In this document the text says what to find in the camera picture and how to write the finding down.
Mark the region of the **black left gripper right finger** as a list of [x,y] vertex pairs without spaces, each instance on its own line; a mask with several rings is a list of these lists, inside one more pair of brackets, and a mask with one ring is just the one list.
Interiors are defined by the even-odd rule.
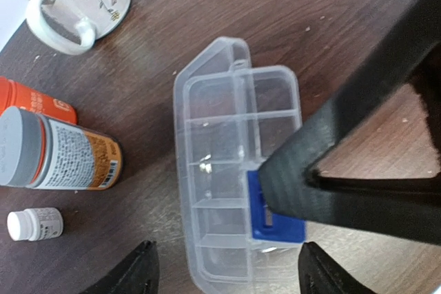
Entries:
[[301,293],[366,293],[366,287],[315,242],[301,247],[298,278]]

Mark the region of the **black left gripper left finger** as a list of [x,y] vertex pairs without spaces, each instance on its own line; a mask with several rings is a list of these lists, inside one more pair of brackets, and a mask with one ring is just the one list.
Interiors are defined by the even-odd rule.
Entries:
[[156,242],[142,241],[108,274],[81,293],[157,294],[159,278]]

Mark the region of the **clear plastic pill organizer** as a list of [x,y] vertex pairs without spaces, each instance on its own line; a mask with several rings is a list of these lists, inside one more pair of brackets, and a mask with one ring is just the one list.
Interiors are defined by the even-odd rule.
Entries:
[[297,293],[302,220],[272,213],[258,168],[302,125],[296,75],[222,36],[176,77],[176,161],[192,279],[204,293]]

